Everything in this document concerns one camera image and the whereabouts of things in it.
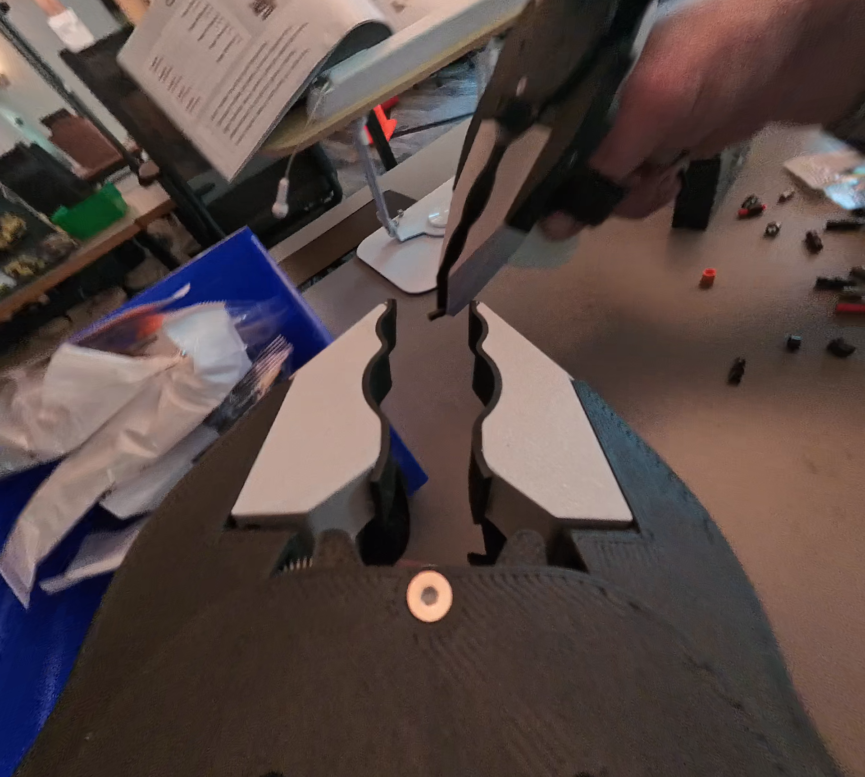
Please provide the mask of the group of black connector pins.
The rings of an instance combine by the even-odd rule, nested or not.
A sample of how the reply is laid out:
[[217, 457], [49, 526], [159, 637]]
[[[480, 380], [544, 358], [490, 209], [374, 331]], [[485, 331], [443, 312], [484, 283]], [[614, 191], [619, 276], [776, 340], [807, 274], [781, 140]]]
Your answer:
[[[863, 230], [863, 217], [850, 219], [827, 220], [826, 232], [858, 232]], [[814, 230], [806, 232], [804, 245], [809, 253], [818, 253], [823, 250], [824, 243], [820, 233]], [[857, 272], [850, 270], [844, 276], [818, 276], [815, 279], [814, 290], [820, 293], [838, 293], [845, 296], [847, 301], [839, 298], [838, 309], [863, 308], [863, 268]], [[829, 342], [827, 351], [837, 358], [850, 357], [856, 348], [843, 338], [836, 338]], [[731, 386], [739, 385], [747, 367], [747, 361], [743, 357], [736, 357], [728, 371], [727, 383]]]

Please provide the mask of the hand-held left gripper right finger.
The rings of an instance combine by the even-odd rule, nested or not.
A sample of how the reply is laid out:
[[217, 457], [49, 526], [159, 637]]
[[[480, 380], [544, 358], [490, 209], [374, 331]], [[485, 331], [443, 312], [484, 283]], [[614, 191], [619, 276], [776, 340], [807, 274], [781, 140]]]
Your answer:
[[482, 302], [469, 308], [471, 387], [481, 403], [471, 435], [469, 502], [493, 564], [522, 531], [549, 561], [580, 564], [573, 530], [626, 531], [633, 511], [579, 398], [576, 381]]

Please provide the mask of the orange cone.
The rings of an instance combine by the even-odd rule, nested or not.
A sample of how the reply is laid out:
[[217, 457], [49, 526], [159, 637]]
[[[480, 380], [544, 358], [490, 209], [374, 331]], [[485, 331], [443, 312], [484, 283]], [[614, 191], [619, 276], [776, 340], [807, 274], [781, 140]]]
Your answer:
[[398, 125], [397, 119], [392, 116], [392, 112], [394, 111], [394, 108], [399, 103], [399, 101], [399, 96], [395, 95], [382, 102], [380, 105], [377, 105], [371, 112], [370, 118], [375, 119], [381, 130], [381, 133], [384, 136], [384, 139], [388, 143], [395, 134]]

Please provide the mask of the blue plastic bin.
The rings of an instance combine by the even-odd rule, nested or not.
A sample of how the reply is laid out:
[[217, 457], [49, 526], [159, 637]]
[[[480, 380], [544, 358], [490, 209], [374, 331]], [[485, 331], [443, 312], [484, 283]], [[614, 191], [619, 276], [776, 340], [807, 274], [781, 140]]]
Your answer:
[[[292, 367], [332, 341], [316, 313], [260, 241], [243, 229], [199, 254], [132, 299], [130, 306], [169, 297], [184, 285], [180, 307], [210, 301], [274, 302], [277, 333], [294, 346]], [[15, 772], [48, 719], [73, 668], [111, 574], [57, 595], [34, 594], [24, 608], [1, 586], [1, 774]]]

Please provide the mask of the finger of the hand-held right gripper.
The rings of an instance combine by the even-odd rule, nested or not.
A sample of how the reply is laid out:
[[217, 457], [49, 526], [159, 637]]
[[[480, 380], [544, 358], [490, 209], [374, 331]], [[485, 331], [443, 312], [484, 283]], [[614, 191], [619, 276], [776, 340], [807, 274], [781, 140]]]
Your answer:
[[448, 315], [457, 315], [467, 307], [524, 240], [508, 219], [512, 208], [524, 202], [524, 186], [550, 134], [546, 126], [531, 126], [516, 138], [505, 133], [505, 152], [490, 199], [449, 276]]
[[505, 129], [498, 120], [482, 120], [473, 138], [466, 138], [464, 156], [451, 197], [446, 241], [436, 277], [433, 319], [447, 314], [449, 276], [463, 252], [468, 235], [486, 208], [496, 172], [505, 152]]

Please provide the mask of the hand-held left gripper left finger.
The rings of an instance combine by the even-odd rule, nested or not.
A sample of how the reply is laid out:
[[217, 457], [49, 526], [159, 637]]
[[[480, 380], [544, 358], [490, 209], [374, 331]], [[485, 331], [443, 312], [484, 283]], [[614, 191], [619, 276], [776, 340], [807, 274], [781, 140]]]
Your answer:
[[294, 530], [309, 544], [340, 530], [369, 565], [392, 566], [404, 555], [407, 490], [382, 411], [396, 318], [395, 300], [386, 300], [293, 373], [232, 524]]

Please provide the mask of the clear plastic parts bag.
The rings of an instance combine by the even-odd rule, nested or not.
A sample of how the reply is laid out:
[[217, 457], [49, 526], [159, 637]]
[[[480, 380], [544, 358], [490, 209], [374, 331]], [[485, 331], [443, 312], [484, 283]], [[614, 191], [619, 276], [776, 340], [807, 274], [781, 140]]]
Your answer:
[[864, 208], [864, 158], [857, 151], [801, 155], [786, 161], [784, 170], [796, 183], [841, 209]]

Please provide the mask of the green plastic box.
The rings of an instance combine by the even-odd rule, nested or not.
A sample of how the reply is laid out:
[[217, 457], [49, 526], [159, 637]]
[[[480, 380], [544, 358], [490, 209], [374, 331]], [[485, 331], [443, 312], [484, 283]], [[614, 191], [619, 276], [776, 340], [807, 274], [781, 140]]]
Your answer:
[[120, 221], [128, 204], [114, 183], [107, 182], [71, 208], [60, 206], [51, 223], [78, 242], [85, 242]]

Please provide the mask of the crumpled white plastic bag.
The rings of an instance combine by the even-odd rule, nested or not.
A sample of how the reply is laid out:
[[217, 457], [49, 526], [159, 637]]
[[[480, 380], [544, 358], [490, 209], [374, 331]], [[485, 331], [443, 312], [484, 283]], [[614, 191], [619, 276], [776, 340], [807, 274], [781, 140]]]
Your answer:
[[2, 548], [2, 579], [24, 608], [38, 566], [85, 514], [197, 429], [229, 387], [174, 350], [128, 357], [70, 342], [2, 374], [2, 477], [59, 460]]

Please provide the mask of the person's right hand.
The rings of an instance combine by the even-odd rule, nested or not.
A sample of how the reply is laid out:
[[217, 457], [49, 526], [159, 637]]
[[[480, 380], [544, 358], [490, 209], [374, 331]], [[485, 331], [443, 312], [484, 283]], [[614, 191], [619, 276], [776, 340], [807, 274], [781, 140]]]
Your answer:
[[638, 220], [671, 203], [682, 159], [708, 157], [781, 120], [773, 110], [771, 0], [684, 0], [656, 22], [591, 166]]

